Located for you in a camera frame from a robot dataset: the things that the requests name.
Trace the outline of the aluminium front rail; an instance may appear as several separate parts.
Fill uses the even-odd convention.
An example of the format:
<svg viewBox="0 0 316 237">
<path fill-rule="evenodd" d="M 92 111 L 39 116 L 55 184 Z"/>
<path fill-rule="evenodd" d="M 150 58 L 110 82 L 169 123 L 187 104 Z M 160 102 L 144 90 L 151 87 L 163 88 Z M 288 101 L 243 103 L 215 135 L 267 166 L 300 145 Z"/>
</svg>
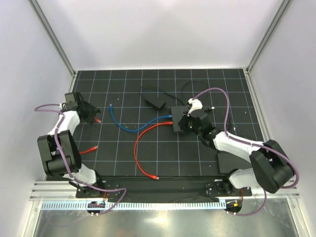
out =
<svg viewBox="0 0 316 237">
<path fill-rule="evenodd" d="M 35 182 L 29 200 L 67 200 L 75 198 L 77 189 L 66 181 Z M 275 194 L 267 193 L 267 198 L 300 198 L 297 188 L 279 190 Z"/>
</svg>

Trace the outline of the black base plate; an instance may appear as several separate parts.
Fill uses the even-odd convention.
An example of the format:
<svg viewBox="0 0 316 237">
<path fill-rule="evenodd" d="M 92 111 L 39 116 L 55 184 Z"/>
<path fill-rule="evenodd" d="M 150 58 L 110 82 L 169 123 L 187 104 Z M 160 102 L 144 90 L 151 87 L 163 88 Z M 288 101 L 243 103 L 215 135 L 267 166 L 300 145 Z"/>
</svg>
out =
<svg viewBox="0 0 316 237">
<path fill-rule="evenodd" d="M 250 188 L 236 189 L 223 177 L 165 176 L 154 180 L 145 176 L 103 176 L 101 188 L 126 188 L 125 202 L 194 202 L 217 197 L 249 197 Z"/>
</svg>

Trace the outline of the black grid mat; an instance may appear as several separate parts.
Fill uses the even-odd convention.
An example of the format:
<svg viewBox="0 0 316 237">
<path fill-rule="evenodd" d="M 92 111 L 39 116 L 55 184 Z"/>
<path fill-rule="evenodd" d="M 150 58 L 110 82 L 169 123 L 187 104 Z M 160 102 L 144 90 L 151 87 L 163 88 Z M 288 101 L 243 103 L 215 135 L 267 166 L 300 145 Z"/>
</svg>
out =
<svg viewBox="0 0 316 237">
<path fill-rule="evenodd" d="M 82 162 L 104 176 L 220 175 L 217 152 L 166 125 L 171 107 L 199 96 L 219 129 L 250 140 L 263 134 L 243 69 L 79 71 L 73 87 L 101 110 L 74 133 Z M 157 111 L 145 96 L 166 102 Z"/>
</svg>

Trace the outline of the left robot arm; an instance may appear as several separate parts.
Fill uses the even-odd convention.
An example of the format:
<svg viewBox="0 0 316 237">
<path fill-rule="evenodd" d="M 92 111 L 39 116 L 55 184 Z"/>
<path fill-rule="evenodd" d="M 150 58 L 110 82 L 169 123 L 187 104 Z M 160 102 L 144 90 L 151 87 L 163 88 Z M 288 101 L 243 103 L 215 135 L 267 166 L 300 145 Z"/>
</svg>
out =
<svg viewBox="0 0 316 237">
<path fill-rule="evenodd" d="M 100 109 L 91 105 L 79 92 L 65 94 L 65 102 L 58 104 L 59 110 L 35 108 L 36 112 L 58 114 L 58 121 L 47 134 L 37 139 L 43 169 L 47 177 L 60 177 L 83 194 L 98 198 L 105 186 L 97 171 L 82 164 L 81 155 L 73 134 L 80 123 L 94 124 Z"/>
</svg>

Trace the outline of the black network switch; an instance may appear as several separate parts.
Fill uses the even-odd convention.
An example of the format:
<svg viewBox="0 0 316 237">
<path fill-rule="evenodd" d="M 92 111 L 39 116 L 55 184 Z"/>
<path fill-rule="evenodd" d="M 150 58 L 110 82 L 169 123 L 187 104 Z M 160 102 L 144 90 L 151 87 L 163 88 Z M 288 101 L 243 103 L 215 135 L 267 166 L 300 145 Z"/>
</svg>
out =
<svg viewBox="0 0 316 237">
<path fill-rule="evenodd" d="M 185 117 L 189 111 L 188 106 L 171 107 L 171 118 L 173 123 L 173 131 L 175 133 L 189 133 L 188 124 Z"/>
</svg>

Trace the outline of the right aluminium frame post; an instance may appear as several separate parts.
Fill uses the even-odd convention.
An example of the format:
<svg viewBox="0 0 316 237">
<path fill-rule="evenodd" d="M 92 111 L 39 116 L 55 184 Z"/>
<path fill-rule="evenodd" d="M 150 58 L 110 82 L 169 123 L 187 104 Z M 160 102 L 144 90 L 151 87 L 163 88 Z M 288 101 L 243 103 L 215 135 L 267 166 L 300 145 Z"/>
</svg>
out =
<svg viewBox="0 0 316 237">
<path fill-rule="evenodd" d="M 248 66 L 246 67 L 246 72 L 250 74 L 254 66 L 256 65 L 257 61 L 259 60 L 261 54 L 263 53 L 264 49 L 266 48 L 268 42 L 272 38 L 274 32 L 276 31 L 278 25 L 280 24 L 282 18 L 284 17 L 285 13 L 289 9 L 290 5 L 292 4 L 292 0 L 282 0 L 280 6 L 278 7 L 276 13 L 274 14 L 267 30 L 265 31 L 258 47 L 256 48 Z"/>
</svg>

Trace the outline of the aluminium frame post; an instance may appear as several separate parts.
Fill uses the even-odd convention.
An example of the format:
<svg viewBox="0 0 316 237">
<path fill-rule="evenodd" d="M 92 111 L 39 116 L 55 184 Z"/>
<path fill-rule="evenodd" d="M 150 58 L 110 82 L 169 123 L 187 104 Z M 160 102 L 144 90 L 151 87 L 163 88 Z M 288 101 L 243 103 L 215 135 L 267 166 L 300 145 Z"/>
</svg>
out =
<svg viewBox="0 0 316 237">
<path fill-rule="evenodd" d="M 76 75 L 76 71 L 71 65 L 61 43 L 59 42 L 51 24 L 49 23 L 44 11 L 42 10 L 39 2 L 37 0 L 28 0 L 30 6 L 32 7 L 35 15 L 37 16 L 38 20 L 40 21 L 43 29 L 45 30 L 47 36 L 49 37 L 51 43 L 53 44 L 54 48 L 56 49 L 57 53 L 59 54 L 62 62 L 64 63 L 65 67 L 69 71 L 70 75 L 74 78 Z"/>
<path fill-rule="evenodd" d="M 289 9 L 290 5 L 292 4 L 292 0 L 282 0 L 280 6 L 278 7 L 276 13 L 274 14 L 267 30 L 265 31 L 258 47 L 256 48 L 248 66 L 246 67 L 246 72 L 250 74 L 254 66 L 256 65 L 257 61 L 259 60 L 261 54 L 263 53 L 264 49 L 266 48 L 268 42 L 272 38 L 274 32 L 276 31 L 278 25 L 280 24 L 282 18 L 284 17 L 285 13 Z"/>
</svg>

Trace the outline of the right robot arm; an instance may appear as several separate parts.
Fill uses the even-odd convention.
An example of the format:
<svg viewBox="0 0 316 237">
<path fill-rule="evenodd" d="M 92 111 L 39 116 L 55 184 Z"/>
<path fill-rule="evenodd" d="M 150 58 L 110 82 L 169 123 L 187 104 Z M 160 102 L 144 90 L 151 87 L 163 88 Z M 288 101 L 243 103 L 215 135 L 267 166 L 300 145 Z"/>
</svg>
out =
<svg viewBox="0 0 316 237">
<path fill-rule="evenodd" d="M 274 140 L 257 142 L 233 135 L 227 129 L 217 129 L 202 109 L 184 114 L 178 123 L 181 131 L 192 132 L 206 146 L 230 153 L 251 164 L 248 169 L 233 169 L 223 182 L 223 192 L 235 195 L 241 188 L 260 187 L 271 194 L 287 189 L 286 183 L 299 173 L 292 161 Z"/>
</svg>

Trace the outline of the black flat block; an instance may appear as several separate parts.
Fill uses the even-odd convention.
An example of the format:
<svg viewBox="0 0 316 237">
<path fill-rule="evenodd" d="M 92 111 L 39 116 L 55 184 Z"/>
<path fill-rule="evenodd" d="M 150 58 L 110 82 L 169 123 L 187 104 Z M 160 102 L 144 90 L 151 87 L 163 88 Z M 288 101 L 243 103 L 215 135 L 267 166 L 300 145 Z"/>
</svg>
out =
<svg viewBox="0 0 316 237">
<path fill-rule="evenodd" d="M 252 167 L 250 162 L 230 153 L 219 152 L 217 157 L 221 174 L 227 174 L 234 169 L 249 169 Z"/>
</svg>

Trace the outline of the left aluminium frame post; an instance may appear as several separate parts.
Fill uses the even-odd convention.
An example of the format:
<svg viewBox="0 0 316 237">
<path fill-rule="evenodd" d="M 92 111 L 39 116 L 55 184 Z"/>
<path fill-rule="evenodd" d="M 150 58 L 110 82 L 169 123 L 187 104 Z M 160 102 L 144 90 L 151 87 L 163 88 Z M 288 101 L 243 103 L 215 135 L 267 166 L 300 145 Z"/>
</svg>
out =
<svg viewBox="0 0 316 237">
<path fill-rule="evenodd" d="M 40 21 L 43 29 L 45 30 L 47 36 L 49 37 L 51 43 L 53 44 L 54 48 L 56 49 L 57 53 L 59 54 L 62 62 L 64 63 L 65 67 L 69 71 L 70 75 L 74 78 L 76 75 L 76 71 L 71 65 L 61 43 L 59 42 L 51 24 L 49 23 L 44 11 L 42 10 L 39 2 L 37 0 L 28 0 L 30 6 L 32 7 L 35 15 L 37 16 L 38 20 Z"/>
</svg>

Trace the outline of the black power adapter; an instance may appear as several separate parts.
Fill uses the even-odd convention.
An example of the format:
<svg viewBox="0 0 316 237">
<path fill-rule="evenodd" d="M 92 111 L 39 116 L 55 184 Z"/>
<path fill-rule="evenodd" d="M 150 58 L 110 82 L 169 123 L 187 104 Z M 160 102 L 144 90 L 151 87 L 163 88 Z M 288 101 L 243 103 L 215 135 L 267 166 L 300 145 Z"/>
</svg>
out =
<svg viewBox="0 0 316 237">
<path fill-rule="evenodd" d="M 166 102 L 163 101 L 162 99 L 158 98 L 158 97 L 154 97 L 154 96 L 145 96 L 144 97 L 145 103 L 150 106 L 151 108 L 159 111 L 162 108 L 165 107 Z"/>
</svg>

